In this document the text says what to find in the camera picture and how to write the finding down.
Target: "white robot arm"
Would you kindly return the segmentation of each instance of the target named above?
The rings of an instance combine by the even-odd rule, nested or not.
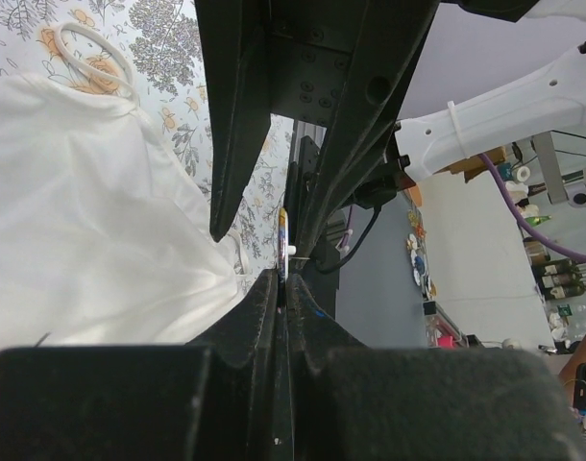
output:
[[[586,21],[586,0],[541,0],[525,17],[570,16]]]
[[[415,182],[463,158],[538,133],[586,124],[586,43],[511,84],[425,117],[396,132]]]

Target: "cardboard box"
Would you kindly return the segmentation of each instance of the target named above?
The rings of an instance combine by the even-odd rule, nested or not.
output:
[[[503,163],[506,160],[506,150],[503,147],[492,149],[491,151],[486,152],[485,155],[489,157],[495,165]],[[453,165],[448,166],[441,170],[441,173],[443,171],[450,171],[452,175],[464,173],[464,181],[468,182],[484,171],[487,171],[487,168],[485,168],[485,164],[479,156],[474,156],[466,158],[465,160],[460,160]]]

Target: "white cable tie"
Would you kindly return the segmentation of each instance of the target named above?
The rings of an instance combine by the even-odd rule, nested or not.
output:
[[[459,125],[459,119],[457,118],[457,111],[455,110],[455,103],[453,101],[449,101],[447,103],[447,107],[449,108],[449,114],[451,115],[451,120],[453,122],[453,126],[455,127],[455,135],[457,136],[457,141],[459,142],[459,147],[464,154],[464,158],[472,157],[464,145],[464,136],[462,135],[462,127]]]

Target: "floral pattern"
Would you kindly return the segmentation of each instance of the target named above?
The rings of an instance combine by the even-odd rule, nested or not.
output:
[[[54,43],[58,22],[98,31],[135,66],[140,104],[161,126],[186,173],[209,200],[212,132],[197,15],[192,0],[0,0],[0,76],[37,72],[94,94],[119,94],[118,83],[84,75]],[[94,69],[124,78],[107,49],[75,33],[63,36],[73,55]],[[253,177],[233,227],[251,259],[252,284],[276,261],[276,223],[284,194],[292,121],[272,117]]]

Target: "pink object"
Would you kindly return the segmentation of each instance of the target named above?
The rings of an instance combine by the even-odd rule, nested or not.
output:
[[[455,349],[455,340],[452,336],[438,338],[438,347],[442,349]]]

